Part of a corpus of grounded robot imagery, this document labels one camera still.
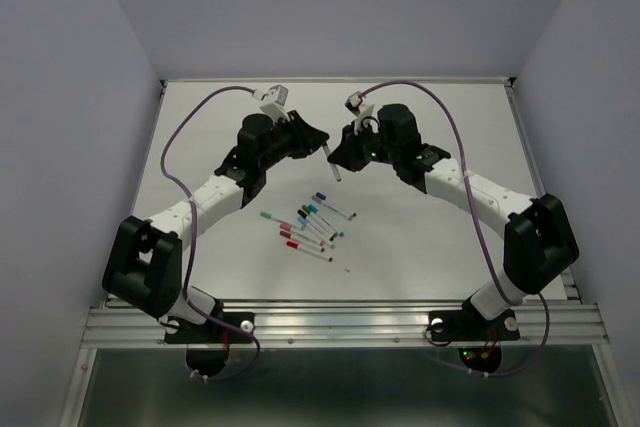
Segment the dark green pen body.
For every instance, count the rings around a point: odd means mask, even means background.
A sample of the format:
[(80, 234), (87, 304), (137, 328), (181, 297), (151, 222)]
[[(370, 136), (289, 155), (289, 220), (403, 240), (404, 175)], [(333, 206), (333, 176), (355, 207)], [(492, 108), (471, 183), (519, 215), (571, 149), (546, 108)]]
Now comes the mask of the dark green pen body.
[(341, 182), (342, 181), (342, 177), (341, 177), (341, 174), (340, 174), (340, 172), (338, 170), (337, 165), (329, 161), (329, 156), (331, 154), (331, 150), (330, 150), (329, 146), (327, 145), (327, 143), (323, 144), (322, 149), (323, 149), (323, 151), (325, 153), (327, 162), (329, 163), (329, 167), (330, 167), (331, 172), (332, 172), (332, 174), (334, 176), (334, 179), (336, 180), (336, 182)]

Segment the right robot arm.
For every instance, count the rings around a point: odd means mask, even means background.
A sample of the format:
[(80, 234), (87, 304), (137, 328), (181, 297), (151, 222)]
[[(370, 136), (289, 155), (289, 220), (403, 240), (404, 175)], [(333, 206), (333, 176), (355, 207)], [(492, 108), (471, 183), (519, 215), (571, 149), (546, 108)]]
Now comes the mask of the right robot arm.
[(461, 159), (423, 142), (413, 113), (403, 104), (360, 114), (341, 132), (329, 161), (350, 172), (371, 162), (392, 166), (406, 184), (467, 212), (503, 241), (503, 267), (467, 301), (463, 331), (482, 337), (496, 318), (540, 293), (579, 257), (562, 202), (513, 192), (463, 167)]

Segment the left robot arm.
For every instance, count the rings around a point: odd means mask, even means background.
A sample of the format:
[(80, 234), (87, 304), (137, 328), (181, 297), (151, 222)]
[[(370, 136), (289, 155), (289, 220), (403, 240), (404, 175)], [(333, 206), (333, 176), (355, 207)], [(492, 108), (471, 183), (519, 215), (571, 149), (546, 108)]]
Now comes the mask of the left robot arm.
[(188, 322), (199, 340), (215, 339), (230, 325), (221, 302), (190, 285), (198, 237), (246, 207), (265, 186), (271, 167), (286, 158), (306, 158), (328, 139), (296, 111), (278, 121), (265, 114), (245, 117), (236, 145), (201, 187), (190, 191), (180, 183), (185, 195), (180, 202), (147, 219), (130, 216), (121, 222), (103, 289), (156, 320)]

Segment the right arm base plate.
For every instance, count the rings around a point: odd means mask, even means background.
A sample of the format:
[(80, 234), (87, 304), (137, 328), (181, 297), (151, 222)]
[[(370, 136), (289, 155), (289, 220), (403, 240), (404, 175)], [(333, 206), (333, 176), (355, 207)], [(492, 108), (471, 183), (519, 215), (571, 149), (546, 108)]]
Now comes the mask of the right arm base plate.
[(458, 356), (471, 373), (489, 377), (502, 362), (501, 342), (521, 338), (515, 313), (508, 309), (494, 320), (467, 310), (436, 310), (429, 313), (425, 339), (436, 347), (459, 344)]

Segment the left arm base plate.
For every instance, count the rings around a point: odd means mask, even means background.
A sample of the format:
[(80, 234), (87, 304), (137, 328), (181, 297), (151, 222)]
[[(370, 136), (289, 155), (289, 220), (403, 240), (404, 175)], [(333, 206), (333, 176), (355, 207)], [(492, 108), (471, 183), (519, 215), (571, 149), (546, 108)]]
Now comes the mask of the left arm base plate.
[[(254, 313), (218, 312), (216, 316), (218, 322), (206, 320), (203, 324), (177, 317), (160, 323), (166, 344), (186, 346), (185, 364), (190, 376), (206, 383), (237, 378), (253, 366), (261, 352), (254, 336)], [(233, 345), (253, 345), (254, 357), (247, 362), (233, 360)]]

